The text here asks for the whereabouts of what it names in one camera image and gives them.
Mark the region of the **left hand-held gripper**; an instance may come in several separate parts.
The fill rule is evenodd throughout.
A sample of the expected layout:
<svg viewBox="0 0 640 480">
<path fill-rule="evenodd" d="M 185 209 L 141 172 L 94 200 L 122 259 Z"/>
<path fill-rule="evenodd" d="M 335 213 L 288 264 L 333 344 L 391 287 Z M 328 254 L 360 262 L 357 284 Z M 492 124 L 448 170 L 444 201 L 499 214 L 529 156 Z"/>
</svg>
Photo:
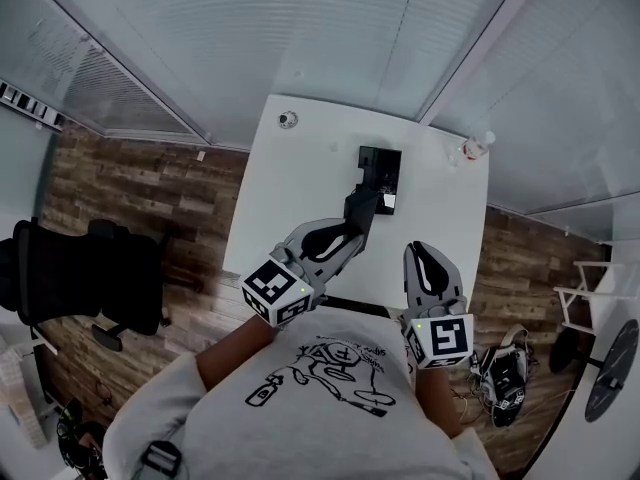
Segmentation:
<svg viewBox="0 0 640 480">
<path fill-rule="evenodd" d="M 344 218 L 297 226 L 255 269 L 241 277 L 245 303 L 270 327 L 285 327 L 328 300 L 328 282 L 365 247 L 364 234 L 348 236 Z"/>
</svg>

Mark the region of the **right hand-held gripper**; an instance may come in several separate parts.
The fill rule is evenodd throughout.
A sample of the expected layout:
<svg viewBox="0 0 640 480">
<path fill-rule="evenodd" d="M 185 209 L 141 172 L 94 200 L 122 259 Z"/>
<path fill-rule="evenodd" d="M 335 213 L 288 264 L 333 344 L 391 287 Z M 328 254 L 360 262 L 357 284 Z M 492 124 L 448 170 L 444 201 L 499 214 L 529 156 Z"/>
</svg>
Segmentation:
<svg viewBox="0 0 640 480">
<path fill-rule="evenodd" d="M 467 311 L 461 275 L 440 250 L 410 242 L 403 256 L 403 335 L 418 369 L 455 366 L 473 348 L 474 317 Z"/>
</svg>

